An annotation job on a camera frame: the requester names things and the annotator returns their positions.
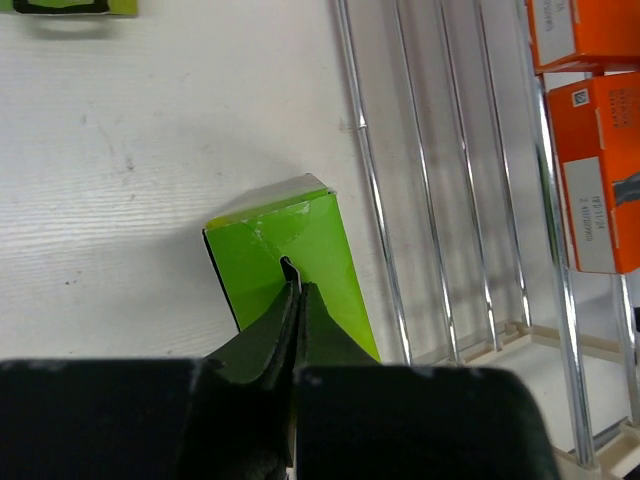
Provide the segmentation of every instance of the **green cardboard box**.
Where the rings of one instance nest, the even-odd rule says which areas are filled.
[[[0,12],[35,15],[137,15],[138,0],[0,0]]]
[[[282,289],[280,259],[286,256],[303,282],[318,285],[336,323],[379,360],[338,199],[313,175],[248,192],[203,233],[241,331]]]

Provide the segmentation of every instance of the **qr code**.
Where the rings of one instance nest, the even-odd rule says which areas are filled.
[[[587,105],[589,103],[589,90],[586,88],[583,90],[578,90],[573,94],[573,106],[581,107],[582,105]]]

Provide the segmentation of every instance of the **orange box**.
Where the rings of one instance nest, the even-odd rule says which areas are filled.
[[[576,266],[640,267],[640,73],[593,77],[548,94]]]
[[[635,70],[638,0],[527,0],[538,73]]]

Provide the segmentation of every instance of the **metal bar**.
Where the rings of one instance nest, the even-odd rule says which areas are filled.
[[[502,349],[498,332],[496,329],[495,312],[493,309],[493,299],[491,298],[491,291],[489,289],[489,275],[487,271],[487,260],[484,250],[482,225],[480,224],[480,211],[478,208],[478,198],[476,195],[476,188],[473,180],[473,168],[471,165],[471,156],[469,154],[469,148],[467,143],[467,130],[462,114],[462,98],[460,94],[460,84],[458,82],[458,72],[453,59],[453,49],[451,47],[451,41],[449,39],[449,29],[447,27],[447,15],[445,12],[444,3],[442,0],[437,0],[437,6],[440,10],[438,15],[438,30],[440,33],[440,43],[444,50],[445,61],[448,63],[448,77],[449,83],[452,88],[452,103],[454,105],[454,115],[456,117],[457,133],[460,137],[460,150],[464,157],[466,175],[465,186],[470,201],[471,207],[471,220],[473,222],[473,228],[475,231],[475,248],[479,259],[480,275],[482,277],[482,289],[486,310],[487,327],[489,328],[489,340],[496,351]]]
[[[620,332],[620,351],[622,353],[627,388],[629,389],[629,404],[631,406],[631,425],[640,426],[640,389],[636,377],[636,333],[635,315],[629,294],[629,285],[625,275],[611,276],[618,331]]]
[[[482,65],[484,68],[485,78],[487,80],[489,102],[491,104],[491,125],[495,135],[496,147],[498,154],[502,159],[502,168],[500,169],[502,180],[502,194],[505,208],[507,210],[507,228],[509,235],[513,240],[513,254],[516,264],[516,280],[520,289],[520,301],[522,304],[522,319],[531,328],[531,310],[529,304],[529,294],[527,292],[527,284],[524,279],[524,269],[522,262],[522,251],[520,248],[520,237],[518,235],[518,225],[516,222],[516,214],[513,208],[513,190],[511,188],[511,177],[509,175],[509,160],[505,148],[504,130],[502,128],[502,119],[500,118],[500,110],[498,108],[498,98],[496,96],[496,82],[493,76],[491,51],[489,49],[489,41],[487,39],[486,24],[484,20],[484,12],[482,8],[482,0],[474,0],[474,8],[476,13],[476,23],[480,33],[480,46],[482,47]]]
[[[444,265],[444,258],[442,255],[442,247],[440,245],[440,237],[438,235],[438,227],[436,224],[435,208],[433,206],[433,197],[431,194],[431,179],[429,178],[429,166],[427,160],[427,154],[425,150],[425,142],[422,136],[422,121],[420,119],[418,102],[415,96],[415,90],[413,86],[413,78],[411,75],[411,68],[409,66],[409,54],[407,51],[407,45],[404,35],[404,26],[402,24],[402,15],[400,13],[400,4],[398,0],[395,0],[395,20],[398,33],[398,40],[402,50],[402,67],[404,71],[404,81],[409,97],[409,110],[411,111],[411,126],[413,134],[416,138],[418,145],[418,160],[420,163],[420,173],[422,177],[422,186],[424,189],[425,200],[427,204],[427,214],[429,216],[429,228],[431,232],[431,241],[433,242],[433,250],[436,257],[436,263],[438,268],[438,275],[440,277],[440,294],[442,302],[442,320],[444,322],[445,331],[447,332],[447,339],[449,344],[449,361],[460,365],[462,359],[460,357],[460,349],[458,347],[458,336],[456,334],[456,327],[453,321],[453,309],[451,307],[451,299],[449,297],[449,281],[447,279],[447,272]]]
[[[346,0],[337,0],[338,20],[340,23],[340,31],[342,35],[342,47],[345,58],[345,66],[349,77],[349,89],[351,92],[351,102],[353,113],[356,119],[356,127],[358,131],[358,141],[360,143],[360,151],[362,161],[364,163],[365,173],[369,181],[369,188],[376,213],[376,221],[378,224],[378,234],[382,245],[382,253],[387,268],[387,277],[389,280],[389,288],[391,290],[391,298],[396,316],[396,323],[400,340],[402,342],[402,353],[404,361],[407,365],[413,363],[411,353],[411,344],[409,342],[409,334],[407,331],[407,322],[404,314],[404,306],[402,304],[402,296],[400,294],[400,283],[398,281],[398,271],[391,248],[391,238],[387,229],[387,219],[382,205],[382,197],[380,195],[380,187],[378,182],[378,174],[373,161],[373,152],[371,151],[371,141],[369,138],[369,128],[367,126],[367,117],[365,114],[364,101],[362,98],[362,90],[360,88],[360,77],[358,73],[358,64],[356,60],[355,48],[353,44],[353,33],[351,29],[351,19],[349,18],[349,9]]]
[[[593,447],[593,433],[589,414],[587,386],[584,365],[579,341],[578,319],[571,276],[567,268],[567,251],[564,226],[562,223],[562,207],[560,205],[560,186],[556,172],[551,130],[547,118],[545,89],[542,77],[535,75],[533,60],[529,50],[528,19],[522,0],[516,0],[517,25],[520,26],[520,53],[525,67],[525,79],[533,84],[527,85],[531,91],[530,114],[534,129],[534,141],[538,157],[542,197],[549,236],[549,247],[554,266],[555,300],[558,308],[559,332],[562,343],[562,358],[573,438],[576,446],[576,459],[585,468],[595,468],[597,464]]]

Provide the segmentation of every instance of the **box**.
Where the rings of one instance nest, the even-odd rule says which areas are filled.
[[[578,270],[640,267],[640,73],[549,92]]]
[[[640,64],[637,0],[528,0],[538,72],[635,70]]]
[[[0,0],[0,12],[32,15],[137,15],[138,0]]]
[[[204,238],[239,330],[284,286],[286,256],[303,282],[318,285],[336,323],[379,360],[336,194],[313,175],[248,192],[206,225]]]

